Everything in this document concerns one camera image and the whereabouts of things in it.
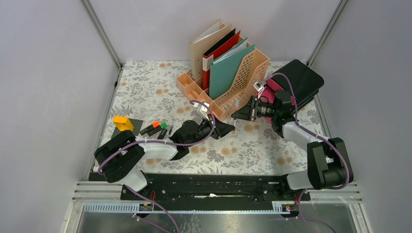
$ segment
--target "red folder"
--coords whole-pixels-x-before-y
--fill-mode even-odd
[[[213,60],[222,56],[239,42],[240,31],[234,34],[235,30],[236,29],[233,29],[229,34],[223,37],[203,54],[203,90],[209,88],[210,65]]]

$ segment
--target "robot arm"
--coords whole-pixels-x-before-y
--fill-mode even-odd
[[[203,112],[207,119],[204,119],[200,125],[193,120],[187,120],[169,139],[162,140],[165,143],[144,143],[146,139],[133,135],[129,130],[123,131],[103,146],[98,148],[94,156],[102,165],[110,156],[123,149],[121,155],[114,156],[102,168],[101,173],[105,176],[107,182],[120,182],[139,192],[148,184],[145,174],[135,165],[144,159],[166,159],[178,160],[189,153],[189,146],[180,146],[181,144],[190,144],[199,142],[209,135],[213,127],[211,115]],[[215,119],[215,129],[211,137],[219,139],[234,129],[234,126],[225,124]]]
[[[266,117],[271,122],[274,132],[296,143],[308,153],[308,169],[286,175],[284,179],[286,190],[303,188],[319,190],[345,183],[347,175],[344,164],[324,140],[334,146],[342,156],[349,171],[349,182],[352,182],[353,172],[343,140],[311,135],[295,121],[293,116],[295,109],[300,109],[313,100],[324,83],[323,78],[298,60],[288,63],[278,72],[291,79],[286,80],[284,77],[268,79],[267,96],[264,95],[266,101],[251,97],[243,108],[232,114],[232,117],[251,121],[257,117]],[[291,95],[290,85],[295,91],[295,99]],[[264,88],[261,83],[256,83],[255,88],[261,88],[263,93]]]

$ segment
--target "yellow block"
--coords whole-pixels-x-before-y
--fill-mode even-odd
[[[113,118],[113,123],[120,131],[130,130],[133,132],[133,125],[129,118],[124,116],[115,116]]]

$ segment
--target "table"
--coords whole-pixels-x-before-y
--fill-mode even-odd
[[[266,75],[286,63],[271,62]],[[174,130],[186,120],[200,123],[200,115],[176,87],[177,76],[189,69],[189,61],[126,62],[101,145],[111,138],[114,116],[144,120],[143,128],[154,121],[174,121]],[[298,112],[298,119],[312,131],[322,131],[313,101]],[[192,146],[180,160],[147,159],[136,167],[161,173],[283,175],[306,169],[306,161],[301,148],[279,137],[265,119],[259,118],[255,122],[238,120],[235,134]]]

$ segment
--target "purple cable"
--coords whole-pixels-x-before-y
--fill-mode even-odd
[[[287,221],[291,221],[291,220],[297,220],[301,217],[295,218],[295,217],[289,217],[287,218]],[[323,222],[322,220],[319,219],[315,219],[315,218],[311,218],[311,217],[305,217],[307,220],[310,221],[314,221],[314,222],[319,222],[323,225],[325,225],[326,227],[328,227],[329,229],[331,229],[334,233],[337,233],[335,229],[332,228],[332,226],[330,226],[329,224],[327,224],[326,222]],[[274,219],[275,221],[285,221],[285,219]]]
[[[153,225],[153,226],[161,229],[162,231],[164,231],[164,232],[166,232],[166,233],[171,233],[171,232],[169,232],[168,230],[166,230],[166,229],[164,229],[163,227],[161,227],[160,225],[157,225],[156,223],[154,223],[154,222],[152,222],[152,221],[149,221],[149,220],[147,220],[147,219],[145,219],[145,218],[143,218],[143,217],[137,217],[137,220],[138,220],[138,221],[139,221],[139,220],[142,220],[142,221],[144,221],[144,222],[147,222],[147,223],[149,223],[149,224],[151,224],[151,225]]]
[[[174,226],[175,226],[175,228],[176,228],[177,233],[180,233],[180,230],[179,230],[179,227],[177,226],[176,221],[174,220],[174,218],[169,214],[169,212],[168,212],[163,206],[161,206],[160,204],[158,204],[157,202],[155,202],[155,201],[153,201],[153,200],[150,200],[149,198],[146,198],[146,197],[142,196],[141,194],[139,194],[138,192],[136,192],[135,190],[133,190],[131,187],[129,187],[129,186],[127,186],[127,185],[124,185],[124,186],[126,186],[126,188],[128,188],[128,189],[130,190],[130,192],[132,192],[134,195],[142,198],[143,200],[146,200],[146,201],[150,202],[150,203],[153,205],[153,209],[154,209],[155,205],[157,205],[161,210],[163,210],[163,211],[167,214],[167,216],[169,216],[170,220],[173,222],[173,224],[174,224]],[[151,223],[152,225],[154,225],[154,226],[156,226],[156,227],[159,227],[159,229],[163,230],[162,227],[160,227],[159,225],[155,224],[154,222],[149,222],[149,223]]]
[[[194,146],[194,145],[197,145],[197,144],[199,144],[199,143],[202,143],[202,142],[204,142],[206,139],[208,139],[210,136],[212,136],[213,131],[215,130],[215,125],[216,125],[215,116],[213,115],[212,110],[211,110],[209,107],[207,107],[204,103],[202,103],[202,102],[200,102],[200,101],[191,100],[191,101],[189,101],[189,102],[190,102],[191,104],[193,104],[193,103],[198,103],[198,104],[204,106],[204,107],[210,112],[210,114],[211,114],[211,116],[212,116],[212,121],[213,121],[212,130],[209,132],[209,134],[208,134],[205,138],[203,138],[202,140],[200,140],[200,141],[198,141],[198,142],[187,143],[187,144],[174,143],[174,142],[166,142],[166,145],[189,147],[189,146]],[[130,147],[132,147],[132,146],[134,146],[134,145],[137,145],[137,144],[139,144],[139,143],[160,143],[160,144],[164,144],[165,141],[159,141],[159,140],[147,140],[147,141],[143,141],[143,140],[141,140],[141,141],[132,142],[132,143],[128,144],[127,146],[122,147],[120,150],[116,151],[115,153],[113,153],[112,155],[110,155],[106,160],[104,160],[104,161],[102,162],[102,164],[100,164],[99,168],[97,169],[97,173],[99,173],[100,175],[103,175],[102,169],[103,169],[103,167],[104,167],[111,159],[113,159],[116,155],[120,154],[122,151],[127,150],[128,148],[130,148]]]
[[[312,135],[312,136],[314,136],[314,137],[317,137],[317,138],[321,139],[322,141],[324,141],[324,142],[325,142],[328,146],[330,146],[330,147],[332,148],[332,150],[338,155],[340,161],[341,161],[342,164],[343,164],[343,167],[344,167],[345,173],[346,173],[345,183],[343,183],[343,184],[342,184],[341,186],[339,186],[339,187],[332,187],[332,188],[330,188],[330,189],[342,189],[342,188],[345,188],[345,187],[348,185],[348,183],[349,183],[349,168],[347,167],[347,164],[346,164],[345,159],[342,157],[342,155],[341,155],[341,153],[338,151],[338,149],[336,149],[336,147],[334,147],[328,140],[326,140],[326,138],[324,138],[324,137],[322,137],[322,136],[320,136],[320,135],[315,134],[314,132],[310,131],[309,129],[305,128],[303,125],[301,125],[301,124],[299,123],[299,121],[297,120],[297,101],[296,101],[295,93],[293,92],[293,88],[292,88],[291,81],[289,80],[289,78],[288,78],[284,73],[279,73],[279,72],[278,72],[278,73],[274,73],[274,74],[268,76],[264,81],[267,81],[269,78],[271,78],[271,77],[273,77],[273,76],[275,76],[275,75],[281,75],[281,76],[283,76],[283,77],[286,79],[286,81],[288,82],[289,88],[291,89],[292,97],[293,97],[293,99],[295,100],[295,105],[294,105],[294,106],[295,106],[295,123],[296,123],[296,125],[297,125],[299,128],[301,128],[303,131],[305,131],[305,132],[309,133],[310,135]],[[306,191],[306,190],[302,190],[301,194],[299,195],[299,198],[298,198],[298,201],[297,201],[297,207],[298,207],[298,210],[299,210],[299,213],[300,213],[300,217],[301,217],[301,219],[303,220],[303,222],[309,227],[309,229],[311,229],[313,232],[316,232],[316,231],[306,222],[305,217],[303,217],[302,212],[300,211],[300,200],[302,199],[302,196],[303,196],[303,194],[305,193],[305,191]]]

